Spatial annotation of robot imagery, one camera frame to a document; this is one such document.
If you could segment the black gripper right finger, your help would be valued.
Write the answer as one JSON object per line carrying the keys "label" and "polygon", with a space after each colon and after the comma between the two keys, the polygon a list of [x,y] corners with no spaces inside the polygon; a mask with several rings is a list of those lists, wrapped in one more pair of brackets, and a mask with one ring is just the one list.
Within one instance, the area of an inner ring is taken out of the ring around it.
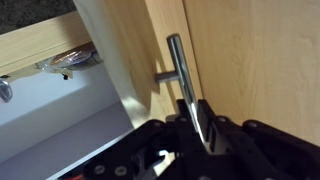
{"label": "black gripper right finger", "polygon": [[251,180],[320,180],[320,147],[263,122],[237,125],[198,101],[198,120],[209,149],[236,160]]}

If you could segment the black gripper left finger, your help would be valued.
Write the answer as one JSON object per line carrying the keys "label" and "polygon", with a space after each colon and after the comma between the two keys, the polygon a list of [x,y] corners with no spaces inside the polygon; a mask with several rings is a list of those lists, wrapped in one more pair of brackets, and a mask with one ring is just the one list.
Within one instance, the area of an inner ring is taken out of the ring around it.
{"label": "black gripper left finger", "polygon": [[146,175],[167,153],[175,155],[173,162],[155,180],[197,180],[203,175],[209,153],[212,114],[207,101],[198,101],[196,111],[200,129],[196,130],[186,103],[177,101],[179,114],[162,122],[152,119],[132,131],[111,147],[103,150],[83,169],[85,180],[147,180]]}

